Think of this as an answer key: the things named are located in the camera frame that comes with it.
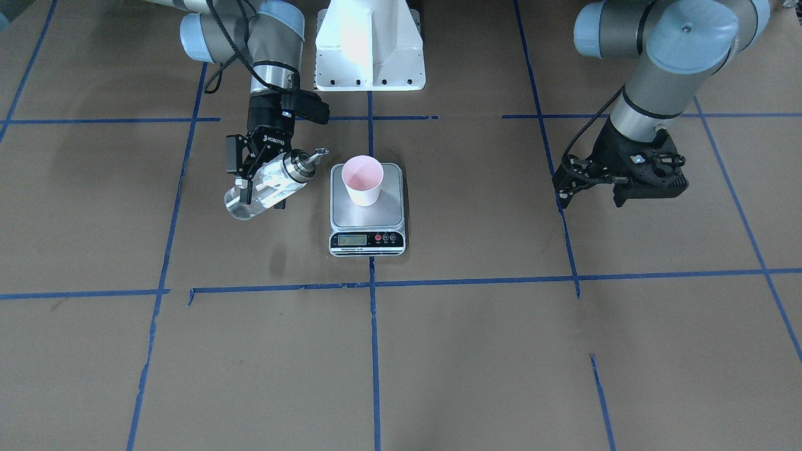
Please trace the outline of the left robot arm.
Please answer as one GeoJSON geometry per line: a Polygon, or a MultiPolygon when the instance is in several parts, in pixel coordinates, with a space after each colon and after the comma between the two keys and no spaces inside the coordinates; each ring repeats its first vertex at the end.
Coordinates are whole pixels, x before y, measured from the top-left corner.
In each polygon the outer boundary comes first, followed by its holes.
{"type": "Polygon", "coordinates": [[[768,1],[599,1],[573,26],[579,54],[635,59],[605,103],[611,114],[589,156],[565,150],[552,183],[561,208],[596,185],[613,201],[674,198],[689,186],[669,128],[705,80],[750,48],[771,17],[768,1]]]}

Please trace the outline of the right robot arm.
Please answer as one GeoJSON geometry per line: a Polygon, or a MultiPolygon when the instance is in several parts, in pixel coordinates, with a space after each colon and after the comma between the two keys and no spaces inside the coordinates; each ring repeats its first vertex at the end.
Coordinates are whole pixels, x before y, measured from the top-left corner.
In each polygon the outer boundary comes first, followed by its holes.
{"type": "Polygon", "coordinates": [[[258,185],[263,167],[292,151],[299,108],[299,69],[303,57],[303,13],[284,1],[253,9],[244,1],[167,1],[185,11],[180,40],[193,60],[224,71],[241,63],[251,76],[246,134],[226,137],[226,170],[235,178],[224,194],[229,213],[248,220],[266,209],[258,185]]]}

